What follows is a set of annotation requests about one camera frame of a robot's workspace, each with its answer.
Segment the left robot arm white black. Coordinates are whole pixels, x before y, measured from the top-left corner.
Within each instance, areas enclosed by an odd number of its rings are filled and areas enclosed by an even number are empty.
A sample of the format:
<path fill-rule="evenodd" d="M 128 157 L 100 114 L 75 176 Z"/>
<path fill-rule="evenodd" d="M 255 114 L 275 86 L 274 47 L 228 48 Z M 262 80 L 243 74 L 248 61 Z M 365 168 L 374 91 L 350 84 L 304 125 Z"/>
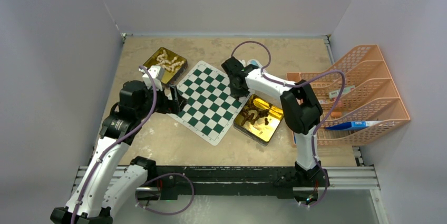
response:
<path fill-rule="evenodd" d="M 116 168 L 136 134 L 154 112 L 178 115 L 187 104 L 177 87 L 171 97 L 151 82 L 125 82 L 110 114 L 102 123 L 100 137 L 88 169 L 69 201 L 54 208 L 53 223 L 112 223 L 120 208 L 137 187 L 157 181 L 156 162 L 134 158 L 124 175 L 111 184 Z"/>

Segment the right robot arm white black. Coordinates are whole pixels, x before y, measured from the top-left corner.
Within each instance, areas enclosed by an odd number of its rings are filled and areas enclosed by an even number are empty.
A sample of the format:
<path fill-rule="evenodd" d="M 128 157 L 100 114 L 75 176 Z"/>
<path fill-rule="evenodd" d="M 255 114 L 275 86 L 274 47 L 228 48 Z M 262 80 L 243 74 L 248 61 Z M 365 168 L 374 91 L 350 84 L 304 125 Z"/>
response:
<path fill-rule="evenodd" d="M 229 77 L 232 97 L 244 97 L 253 90 L 280 101 L 286 125 L 296 140 L 296 179 L 304 186 L 315 181 L 321 168 L 314 131 L 323 110 L 310 84 L 278 78 L 252 64 L 244 66 L 234 57 L 221 66 Z"/>

